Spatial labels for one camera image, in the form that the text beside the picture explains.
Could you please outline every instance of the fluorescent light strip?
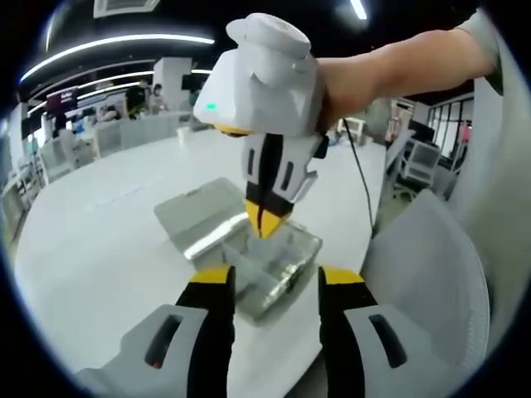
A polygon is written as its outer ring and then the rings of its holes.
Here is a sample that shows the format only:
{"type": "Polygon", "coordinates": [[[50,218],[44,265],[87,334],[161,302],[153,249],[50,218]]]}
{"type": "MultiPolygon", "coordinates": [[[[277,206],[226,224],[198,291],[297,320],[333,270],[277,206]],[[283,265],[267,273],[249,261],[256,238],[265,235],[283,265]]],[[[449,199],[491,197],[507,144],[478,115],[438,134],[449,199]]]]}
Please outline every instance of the fluorescent light strip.
{"type": "Polygon", "coordinates": [[[126,62],[120,62],[118,64],[109,64],[109,65],[105,65],[105,66],[100,66],[99,68],[85,70],[85,71],[83,71],[81,73],[77,73],[75,75],[68,76],[67,78],[65,78],[63,80],[59,80],[56,83],[54,83],[53,85],[49,85],[48,87],[42,89],[41,91],[39,91],[38,93],[33,95],[29,100],[30,101],[34,100],[34,99],[36,100],[37,97],[40,97],[41,95],[45,94],[47,91],[50,91],[51,89],[55,89],[58,85],[63,85],[65,83],[68,83],[70,80],[77,79],[78,77],[82,77],[84,75],[88,75],[89,73],[96,72],[98,70],[105,70],[105,69],[109,69],[109,68],[115,68],[115,67],[118,67],[118,66],[145,64],[145,63],[148,63],[148,62],[155,62],[155,60],[126,61],[126,62]]]}
{"type": "Polygon", "coordinates": [[[212,73],[211,70],[206,70],[206,69],[192,69],[192,73],[198,73],[198,74],[202,74],[202,75],[210,75],[212,73]]]}
{"type": "Polygon", "coordinates": [[[50,23],[48,23],[48,30],[46,31],[46,52],[50,48],[50,39],[51,39],[51,29],[53,28],[53,18],[56,14],[54,13],[50,18],[50,23]]]}
{"type": "Polygon", "coordinates": [[[36,110],[42,108],[43,106],[46,106],[46,101],[42,101],[39,105],[37,105],[35,108],[31,108],[30,110],[27,111],[27,115],[28,116],[31,116],[33,112],[35,112],[36,110]]]}
{"type": "Polygon", "coordinates": [[[206,39],[204,37],[184,36],[184,35],[166,35],[166,34],[158,34],[158,33],[149,34],[149,35],[128,35],[128,36],[109,37],[107,39],[101,39],[101,40],[92,41],[90,43],[81,44],[79,46],[75,46],[75,47],[69,48],[68,50],[64,50],[58,54],[55,54],[54,56],[51,56],[50,58],[44,60],[43,62],[33,66],[28,72],[22,75],[22,77],[20,78],[20,81],[23,82],[25,79],[33,75],[35,72],[37,72],[44,66],[50,65],[52,62],[60,60],[61,58],[65,56],[69,56],[70,54],[74,54],[78,51],[87,50],[89,48],[93,48],[97,46],[103,46],[105,44],[120,43],[123,41],[140,41],[140,40],[193,41],[196,43],[203,43],[203,44],[214,43],[213,39],[206,39]]]}
{"type": "Polygon", "coordinates": [[[106,93],[107,91],[125,89],[127,87],[133,87],[134,85],[139,85],[139,84],[140,84],[140,82],[137,81],[135,83],[127,83],[125,85],[113,85],[112,87],[107,87],[106,89],[96,90],[96,91],[92,91],[89,94],[80,95],[80,96],[77,97],[77,99],[78,100],[84,100],[85,98],[89,98],[89,97],[92,97],[94,95],[106,93]]]}
{"type": "Polygon", "coordinates": [[[352,7],[354,7],[354,11],[359,19],[367,19],[367,14],[363,8],[362,0],[350,0],[350,4],[352,4],[352,7]]]}
{"type": "Polygon", "coordinates": [[[99,83],[103,83],[104,81],[110,81],[110,80],[117,80],[117,79],[125,79],[127,77],[136,77],[136,76],[146,76],[146,75],[152,75],[155,72],[148,70],[145,72],[134,72],[134,73],[126,73],[125,75],[117,75],[113,77],[105,77],[104,79],[99,79],[96,81],[91,81],[90,83],[86,83],[85,85],[80,85],[79,89],[84,89],[85,87],[89,87],[91,85],[98,85],[99,83]]]}

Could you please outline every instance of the window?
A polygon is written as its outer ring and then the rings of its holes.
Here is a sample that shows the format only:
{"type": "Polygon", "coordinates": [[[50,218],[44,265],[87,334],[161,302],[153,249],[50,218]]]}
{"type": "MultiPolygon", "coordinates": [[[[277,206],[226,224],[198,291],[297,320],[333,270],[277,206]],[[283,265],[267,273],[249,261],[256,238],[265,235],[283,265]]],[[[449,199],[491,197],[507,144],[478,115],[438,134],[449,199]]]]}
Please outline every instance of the window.
{"type": "Polygon", "coordinates": [[[430,109],[428,126],[434,129],[433,143],[441,155],[453,158],[459,146],[460,131],[465,121],[472,121],[474,100],[465,99],[430,109]]]}

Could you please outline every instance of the person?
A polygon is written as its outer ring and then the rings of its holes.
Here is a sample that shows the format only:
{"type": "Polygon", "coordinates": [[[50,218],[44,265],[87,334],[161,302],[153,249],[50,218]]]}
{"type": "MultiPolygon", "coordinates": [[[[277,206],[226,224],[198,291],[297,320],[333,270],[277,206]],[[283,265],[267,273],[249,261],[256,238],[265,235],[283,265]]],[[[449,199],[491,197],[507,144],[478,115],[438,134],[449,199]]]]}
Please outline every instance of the person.
{"type": "Polygon", "coordinates": [[[153,88],[153,95],[149,98],[149,108],[151,109],[152,114],[158,114],[161,110],[168,110],[162,91],[163,87],[160,83],[157,83],[153,88]]]}
{"type": "MultiPolygon", "coordinates": [[[[468,79],[485,77],[503,95],[498,152],[479,155],[490,156],[485,165],[492,164],[492,173],[463,223],[494,296],[490,349],[496,347],[512,322],[531,269],[531,100],[509,48],[479,9],[449,31],[424,32],[350,58],[320,59],[319,66],[326,87],[324,125],[365,109],[376,98],[448,90],[468,79]]],[[[481,133],[475,131],[471,153],[475,138],[481,144],[481,133]]]]}
{"type": "Polygon", "coordinates": [[[101,110],[101,121],[109,122],[111,120],[120,120],[121,116],[114,105],[104,106],[101,110]]]}
{"type": "Polygon", "coordinates": [[[149,104],[148,83],[142,80],[139,85],[129,87],[125,92],[125,113],[130,119],[137,119],[149,104]]]}

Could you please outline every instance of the ceiling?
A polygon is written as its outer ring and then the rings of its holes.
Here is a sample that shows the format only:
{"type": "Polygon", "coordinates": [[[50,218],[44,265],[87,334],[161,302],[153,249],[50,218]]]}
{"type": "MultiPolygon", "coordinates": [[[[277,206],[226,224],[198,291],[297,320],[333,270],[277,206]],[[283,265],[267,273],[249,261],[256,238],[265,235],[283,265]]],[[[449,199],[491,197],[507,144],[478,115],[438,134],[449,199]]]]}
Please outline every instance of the ceiling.
{"type": "MultiPolygon", "coordinates": [[[[51,14],[42,10],[40,35],[27,47],[25,61],[18,70],[19,76],[57,52],[112,36],[139,33],[185,34],[212,38],[215,44],[207,46],[175,41],[136,41],[101,46],[42,68],[24,80],[17,87],[17,92],[21,100],[29,100],[31,97],[38,100],[43,95],[46,96],[42,93],[46,87],[83,71],[120,64],[56,85],[54,90],[113,75],[152,70],[153,63],[162,56],[190,56],[197,68],[211,69],[223,51],[234,47],[225,33],[225,25],[251,12],[274,14],[296,25],[311,40],[314,56],[352,56],[427,30],[452,28],[463,22],[475,10],[477,3],[474,0],[362,1],[368,14],[366,22],[356,17],[349,0],[162,0],[152,13],[116,15],[97,20],[92,17],[94,0],[66,0],[52,14],[49,30],[51,14]],[[145,62],[124,65],[130,61],[145,62]]],[[[130,81],[134,80],[120,80],[120,84],[130,81]]],[[[472,84],[468,82],[451,92],[418,95],[413,99],[435,104],[471,90],[472,84]]]]}

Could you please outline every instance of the desk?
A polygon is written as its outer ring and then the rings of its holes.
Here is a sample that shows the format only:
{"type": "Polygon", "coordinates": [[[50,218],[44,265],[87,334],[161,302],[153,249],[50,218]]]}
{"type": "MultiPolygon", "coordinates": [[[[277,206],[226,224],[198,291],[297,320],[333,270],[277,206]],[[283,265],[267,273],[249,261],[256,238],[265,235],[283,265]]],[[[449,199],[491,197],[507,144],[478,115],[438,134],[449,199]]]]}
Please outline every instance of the desk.
{"type": "MultiPolygon", "coordinates": [[[[71,371],[99,367],[119,340],[164,303],[175,303],[194,270],[153,208],[218,177],[242,190],[243,140],[215,130],[115,153],[42,190],[19,241],[15,278],[37,326],[71,371]]],[[[358,150],[373,209],[385,148],[358,150]]],[[[351,149],[338,146],[311,167],[319,179],[293,220],[324,241],[319,261],[359,271],[371,231],[351,149]]],[[[315,359],[317,278],[277,323],[257,328],[235,317],[230,397],[284,396],[315,359]]]]}

